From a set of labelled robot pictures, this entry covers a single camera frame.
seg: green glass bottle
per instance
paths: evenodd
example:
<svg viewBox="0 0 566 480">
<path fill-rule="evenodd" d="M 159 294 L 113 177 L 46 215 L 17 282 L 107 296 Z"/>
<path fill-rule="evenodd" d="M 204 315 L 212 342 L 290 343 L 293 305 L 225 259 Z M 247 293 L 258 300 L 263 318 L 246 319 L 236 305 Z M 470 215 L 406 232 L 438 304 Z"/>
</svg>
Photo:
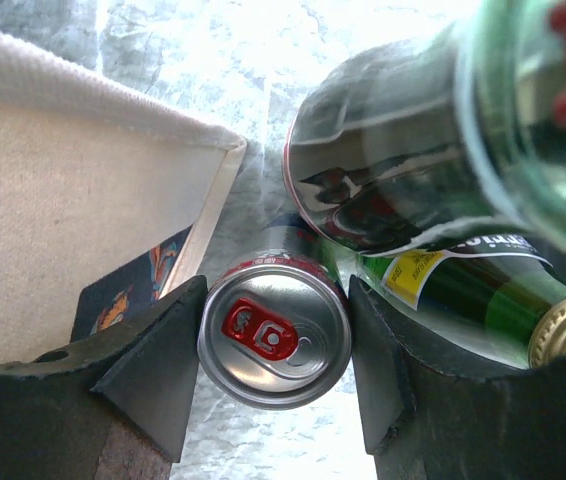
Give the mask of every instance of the green glass bottle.
<svg viewBox="0 0 566 480">
<path fill-rule="evenodd" d="M 309 94 L 284 149 L 287 190 L 363 255 L 507 232 L 566 252 L 566 0 L 452 3 L 466 5 Z"/>
<path fill-rule="evenodd" d="M 521 236 L 360 257 L 359 273 L 403 313 L 486 357 L 536 367 L 566 353 L 566 285 Z"/>
</svg>

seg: beige canvas fabric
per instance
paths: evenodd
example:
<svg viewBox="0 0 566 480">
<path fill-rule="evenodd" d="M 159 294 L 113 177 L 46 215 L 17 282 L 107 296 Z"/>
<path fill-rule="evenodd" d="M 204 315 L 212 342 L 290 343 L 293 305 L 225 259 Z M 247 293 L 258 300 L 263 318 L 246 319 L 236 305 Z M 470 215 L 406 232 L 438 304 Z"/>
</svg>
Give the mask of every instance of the beige canvas fabric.
<svg viewBox="0 0 566 480">
<path fill-rule="evenodd" d="M 203 211 L 169 288 L 194 274 L 245 145 L 0 34 L 0 363 L 67 343 L 84 287 Z"/>
</svg>

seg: white marble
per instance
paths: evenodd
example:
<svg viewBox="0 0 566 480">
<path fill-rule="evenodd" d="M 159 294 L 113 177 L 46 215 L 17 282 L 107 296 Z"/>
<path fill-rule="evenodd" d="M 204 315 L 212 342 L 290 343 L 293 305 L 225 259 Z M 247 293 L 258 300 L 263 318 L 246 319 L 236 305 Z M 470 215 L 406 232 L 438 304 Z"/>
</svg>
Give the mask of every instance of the white marble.
<svg viewBox="0 0 566 480">
<path fill-rule="evenodd" d="M 201 267 L 212 282 L 286 202 L 283 141 L 311 88 L 355 53 L 472 1 L 0 0 L 0 30 L 248 138 Z M 323 398 L 285 412 L 237 404 L 200 373 L 172 478 L 374 479 L 351 366 Z"/>
</svg>

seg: bottle label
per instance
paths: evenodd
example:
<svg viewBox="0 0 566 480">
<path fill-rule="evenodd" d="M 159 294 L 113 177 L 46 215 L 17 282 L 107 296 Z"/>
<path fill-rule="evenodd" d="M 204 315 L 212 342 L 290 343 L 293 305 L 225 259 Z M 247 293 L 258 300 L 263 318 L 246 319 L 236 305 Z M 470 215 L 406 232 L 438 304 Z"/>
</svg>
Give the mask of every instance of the bottle label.
<svg viewBox="0 0 566 480">
<path fill-rule="evenodd" d="M 448 250 L 410 251 L 388 259 L 382 287 L 414 310 L 417 309 L 423 286 L 436 267 L 447 258 L 480 258 L 524 256 L 549 262 L 520 235 L 489 235 L 474 237 Z"/>
</svg>

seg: black plastic holder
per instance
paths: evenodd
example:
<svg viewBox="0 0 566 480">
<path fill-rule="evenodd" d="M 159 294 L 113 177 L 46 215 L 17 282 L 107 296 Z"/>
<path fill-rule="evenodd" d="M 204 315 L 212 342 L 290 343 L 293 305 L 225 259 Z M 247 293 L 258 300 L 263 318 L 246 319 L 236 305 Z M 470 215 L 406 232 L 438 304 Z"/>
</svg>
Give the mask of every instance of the black plastic holder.
<svg viewBox="0 0 566 480">
<path fill-rule="evenodd" d="M 350 281 L 365 449 L 379 480 L 566 479 L 566 356 L 518 370 Z"/>
<path fill-rule="evenodd" d="M 167 479 L 183 448 L 207 284 L 32 363 L 0 365 L 0 479 Z"/>
</svg>

